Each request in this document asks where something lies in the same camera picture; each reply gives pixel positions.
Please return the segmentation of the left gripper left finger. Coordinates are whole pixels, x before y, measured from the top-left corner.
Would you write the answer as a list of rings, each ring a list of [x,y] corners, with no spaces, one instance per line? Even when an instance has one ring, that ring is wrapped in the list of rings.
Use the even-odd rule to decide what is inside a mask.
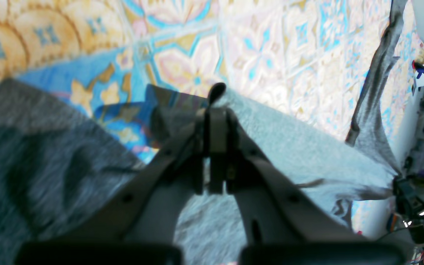
[[[204,188],[210,111],[163,146],[153,161],[100,210],[53,240],[27,243],[19,265],[182,265],[173,244],[181,211]]]

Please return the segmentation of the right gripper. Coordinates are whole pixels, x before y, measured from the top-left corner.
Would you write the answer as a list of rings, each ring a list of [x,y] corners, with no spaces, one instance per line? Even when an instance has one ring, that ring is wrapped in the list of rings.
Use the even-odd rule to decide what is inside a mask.
[[[392,184],[394,213],[404,222],[415,245],[424,250],[424,201],[408,179],[398,177]]]

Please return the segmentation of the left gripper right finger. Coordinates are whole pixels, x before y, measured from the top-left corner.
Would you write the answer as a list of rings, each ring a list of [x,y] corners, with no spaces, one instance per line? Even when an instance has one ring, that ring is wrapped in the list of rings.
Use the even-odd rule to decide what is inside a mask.
[[[211,194],[234,196],[247,246],[240,265],[401,265],[393,245],[370,243],[323,213],[267,159],[230,109],[209,110]]]

